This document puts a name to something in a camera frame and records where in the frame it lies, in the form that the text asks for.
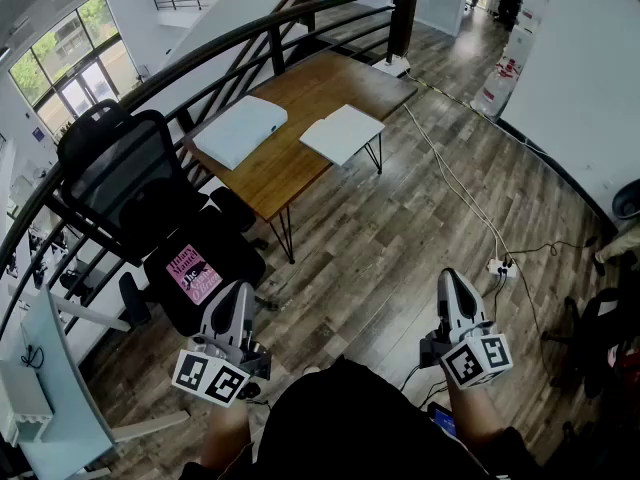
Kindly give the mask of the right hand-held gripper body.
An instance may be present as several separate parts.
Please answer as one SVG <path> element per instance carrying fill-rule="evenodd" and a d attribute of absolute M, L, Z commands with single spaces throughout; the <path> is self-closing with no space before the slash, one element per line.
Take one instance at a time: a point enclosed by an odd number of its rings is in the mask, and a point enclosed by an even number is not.
<path fill-rule="evenodd" d="M 437 331 L 420 340 L 419 367 L 440 366 L 459 389 L 491 382 L 513 368 L 506 336 L 492 321 L 483 321 L 465 331 L 460 340 L 445 343 Z"/>

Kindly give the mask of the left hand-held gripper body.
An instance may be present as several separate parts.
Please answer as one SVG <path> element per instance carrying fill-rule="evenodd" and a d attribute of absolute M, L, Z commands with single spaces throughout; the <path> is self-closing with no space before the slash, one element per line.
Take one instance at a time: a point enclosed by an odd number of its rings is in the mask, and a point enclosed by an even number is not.
<path fill-rule="evenodd" d="M 255 341 L 236 346 L 196 335 L 179 353 L 172 385 L 229 408 L 236 400 L 254 399 L 261 394 L 255 378 L 269 380 L 271 364 L 271 353 Z"/>

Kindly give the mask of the person's right forearm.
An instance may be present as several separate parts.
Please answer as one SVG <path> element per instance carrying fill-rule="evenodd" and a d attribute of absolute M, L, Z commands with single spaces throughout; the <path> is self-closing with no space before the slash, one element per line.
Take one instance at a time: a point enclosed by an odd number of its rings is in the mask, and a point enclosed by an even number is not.
<path fill-rule="evenodd" d="M 453 378 L 446 381 L 456 436 L 471 451 L 479 451 L 505 431 L 504 421 L 484 386 L 461 389 Z"/>

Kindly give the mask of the person's left forearm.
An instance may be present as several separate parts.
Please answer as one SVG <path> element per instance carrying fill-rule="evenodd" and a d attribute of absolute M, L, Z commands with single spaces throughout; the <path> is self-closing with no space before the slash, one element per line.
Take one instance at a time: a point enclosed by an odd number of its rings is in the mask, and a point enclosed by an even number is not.
<path fill-rule="evenodd" d="M 229 407 L 214 405 L 204 440 L 200 464 L 212 470 L 224 470 L 251 444 L 248 405 L 235 400 Z"/>

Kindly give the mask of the pink book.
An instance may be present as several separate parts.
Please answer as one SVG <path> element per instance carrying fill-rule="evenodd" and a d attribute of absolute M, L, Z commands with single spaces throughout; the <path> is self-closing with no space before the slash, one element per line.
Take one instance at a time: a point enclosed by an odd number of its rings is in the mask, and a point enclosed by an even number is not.
<path fill-rule="evenodd" d="M 222 283 L 222 277 L 192 245 L 179 252 L 166 270 L 195 305 L 201 305 Z"/>

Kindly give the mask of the white power strip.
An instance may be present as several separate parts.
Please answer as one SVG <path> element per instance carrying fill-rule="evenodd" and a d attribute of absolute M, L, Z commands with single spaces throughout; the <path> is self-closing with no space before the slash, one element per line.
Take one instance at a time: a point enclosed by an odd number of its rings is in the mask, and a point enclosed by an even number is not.
<path fill-rule="evenodd" d="M 500 260 L 492 258 L 487 265 L 488 272 L 502 279 L 517 277 L 517 266 L 514 260 Z"/>

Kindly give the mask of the blue screen phone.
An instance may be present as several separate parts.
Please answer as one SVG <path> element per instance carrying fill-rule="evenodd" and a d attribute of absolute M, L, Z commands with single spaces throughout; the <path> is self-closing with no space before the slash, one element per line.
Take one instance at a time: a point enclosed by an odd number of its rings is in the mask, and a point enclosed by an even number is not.
<path fill-rule="evenodd" d="M 456 436 L 455 422 L 452 412 L 435 401 L 428 405 L 429 418 L 449 435 Z"/>

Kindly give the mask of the person's black clothing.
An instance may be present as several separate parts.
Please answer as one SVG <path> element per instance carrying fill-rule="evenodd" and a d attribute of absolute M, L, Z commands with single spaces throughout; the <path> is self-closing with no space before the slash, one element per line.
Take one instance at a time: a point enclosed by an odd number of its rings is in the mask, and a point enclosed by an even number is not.
<path fill-rule="evenodd" d="M 520 433 L 471 451 L 399 389 L 344 357 L 307 368 L 272 405 L 259 442 L 224 470 L 179 480 L 543 480 Z"/>

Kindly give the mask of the wooden table with hairpin legs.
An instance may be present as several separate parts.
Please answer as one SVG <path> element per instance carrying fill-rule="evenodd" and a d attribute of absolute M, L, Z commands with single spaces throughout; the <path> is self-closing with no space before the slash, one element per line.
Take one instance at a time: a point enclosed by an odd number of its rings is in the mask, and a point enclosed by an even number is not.
<path fill-rule="evenodd" d="M 289 207 L 322 176 L 331 162 L 300 141 L 316 120 L 349 104 L 383 121 L 415 93 L 412 84 L 346 56 L 325 52 L 310 57 L 251 91 L 287 111 L 288 121 L 233 170 L 200 151 L 196 136 L 208 119 L 183 138 L 185 148 L 251 210 L 271 224 L 288 261 L 295 262 Z"/>

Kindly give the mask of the white partition desk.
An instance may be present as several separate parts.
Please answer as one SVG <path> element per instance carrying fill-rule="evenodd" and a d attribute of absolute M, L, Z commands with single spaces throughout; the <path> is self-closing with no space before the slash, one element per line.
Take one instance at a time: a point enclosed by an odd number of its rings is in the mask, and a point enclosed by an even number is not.
<path fill-rule="evenodd" d="M 53 412 L 43 436 L 20 445 L 38 480 L 68 480 L 115 445 L 190 418 L 188 412 L 179 411 L 124 427 L 109 427 L 72 358 L 55 299 L 48 289 L 29 302 L 9 360 L 22 365 L 21 356 L 29 345 L 43 352 L 43 363 L 35 373 Z"/>

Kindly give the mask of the black mesh office chair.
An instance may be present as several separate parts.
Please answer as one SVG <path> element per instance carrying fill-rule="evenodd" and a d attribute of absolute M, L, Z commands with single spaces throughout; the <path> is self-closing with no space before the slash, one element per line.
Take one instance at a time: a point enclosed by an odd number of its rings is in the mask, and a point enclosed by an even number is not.
<path fill-rule="evenodd" d="M 218 292 L 238 281 L 255 289 L 266 264 L 230 216 L 189 182 L 172 145 L 158 111 L 130 115 L 117 102 L 104 100 L 59 143 L 65 173 L 61 197 L 110 235 L 128 261 L 142 265 L 146 290 L 129 273 L 119 279 L 126 309 L 146 319 L 148 303 L 157 303 L 176 330 L 190 337 L 202 334 L 205 308 Z M 192 303 L 166 270 L 187 245 L 222 277 L 201 305 Z"/>

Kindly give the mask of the dark grey round bin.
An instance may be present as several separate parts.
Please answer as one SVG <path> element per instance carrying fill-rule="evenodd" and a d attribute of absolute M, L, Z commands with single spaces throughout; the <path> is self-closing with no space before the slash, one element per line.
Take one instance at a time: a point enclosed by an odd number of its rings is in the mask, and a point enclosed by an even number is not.
<path fill-rule="evenodd" d="M 612 212 L 620 220 L 640 216 L 640 178 L 628 183 L 616 193 L 612 201 Z"/>

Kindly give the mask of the clear water jug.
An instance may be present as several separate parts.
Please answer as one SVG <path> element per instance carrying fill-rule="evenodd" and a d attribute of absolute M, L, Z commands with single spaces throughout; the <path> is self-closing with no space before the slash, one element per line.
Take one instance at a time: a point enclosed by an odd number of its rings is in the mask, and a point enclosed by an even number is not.
<path fill-rule="evenodd" d="M 497 66 L 476 92 L 471 102 L 473 110 L 489 119 L 497 119 L 510 97 L 518 74 L 511 65 Z"/>

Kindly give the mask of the white floor socket box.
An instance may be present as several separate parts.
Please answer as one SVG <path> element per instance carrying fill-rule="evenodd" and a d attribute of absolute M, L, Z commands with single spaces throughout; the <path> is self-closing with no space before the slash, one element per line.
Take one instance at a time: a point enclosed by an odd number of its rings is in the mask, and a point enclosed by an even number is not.
<path fill-rule="evenodd" d="M 394 77 L 401 77 L 409 72 L 411 66 L 406 57 L 393 55 L 391 60 L 382 59 L 373 65 L 374 68 Z"/>

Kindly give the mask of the black metal railing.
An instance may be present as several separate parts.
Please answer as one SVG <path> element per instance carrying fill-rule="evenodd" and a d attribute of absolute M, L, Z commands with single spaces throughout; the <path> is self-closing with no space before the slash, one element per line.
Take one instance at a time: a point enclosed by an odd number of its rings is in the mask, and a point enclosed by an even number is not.
<path fill-rule="evenodd" d="M 346 5 L 360 0 L 313 0 L 297 3 L 286 10 L 271 13 L 257 20 L 249 22 L 241 27 L 233 29 L 218 38 L 215 38 L 204 45 L 189 52 L 178 61 L 170 64 L 156 75 L 151 77 L 142 86 L 127 95 L 122 106 L 127 112 L 139 110 L 153 97 L 171 88 L 187 74 L 194 71 L 199 66 L 218 57 L 231 48 L 263 37 L 265 39 L 266 52 L 254 55 L 247 63 L 236 63 L 233 69 L 227 71 L 223 76 L 211 82 L 200 91 L 194 93 L 190 98 L 181 102 L 171 112 L 165 114 L 166 122 L 176 121 L 183 130 L 183 136 L 172 147 L 175 151 L 189 149 L 191 136 L 200 130 L 205 123 L 203 116 L 193 120 L 188 112 L 189 108 L 201 99 L 207 101 L 206 108 L 210 109 L 218 97 L 219 88 L 225 86 L 229 81 L 244 81 L 251 83 L 255 80 L 259 69 L 266 64 L 270 64 L 274 70 L 273 77 L 279 79 L 289 72 L 298 72 L 310 67 L 315 59 L 327 60 L 336 58 L 340 65 L 348 66 L 354 62 L 360 62 L 366 58 L 369 51 L 376 48 L 375 43 L 371 43 L 359 51 L 352 51 L 349 55 L 343 55 L 343 46 L 354 41 L 353 36 L 349 36 L 337 43 L 329 43 L 326 47 L 307 51 L 296 63 L 288 63 L 284 59 L 284 54 L 291 48 L 306 46 L 315 38 L 336 28 L 343 27 L 355 21 L 367 18 L 380 13 L 389 13 L 389 19 L 377 27 L 370 27 L 364 30 L 365 35 L 376 32 L 377 29 L 387 29 L 388 35 L 380 39 L 380 43 L 387 47 L 385 60 L 390 61 L 395 56 L 404 55 L 409 47 L 413 21 L 417 0 L 392 0 L 391 3 L 374 8 L 368 12 L 351 15 L 340 21 L 328 24 L 321 28 L 312 28 L 310 32 L 291 41 L 285 41 L 284 34 L 296 23 L 314 25 L 317 13 Z M 62 232 L 65 226 L 70 225 L 79 230 L 84 241 L 92 240 L 101 245 L 104 253 L 112 253 L 118 256 L 118 267 L 122 267 L 128 262 L 128 257 L 123 249 L 107 235 L 101 233 L 99 228 L 90 223 L 89 220 L 81 218 L 79 212 L 71 209 L 69 204 L 61 199 L 61 187 L 65 180 L 64 169 L 60 164 L 55 164 L 44 181 L 35 189 L 33 194 L 25 203 L 23 209 L 14 220 L 7 234 L 0 244 L 0 279 L 5 273 L 6 267 L 16 251 L 20 240 L 27 233 L 28 228 L 37 217 L 38 213 L 47 208 L 59 216 L 59 222 L 47 235 L 36 255 L 30 261 L 26 271 L 21 275 L 16 291 L 6 305 L 6 309 L 0 319 L 0 339 L 2 338 L 10 320 L 14 308 L 23 294 L 27 281 L 33 274 L 38 262 L 43 258 L 47 248 L 51 246 L 54 239 Z"/>

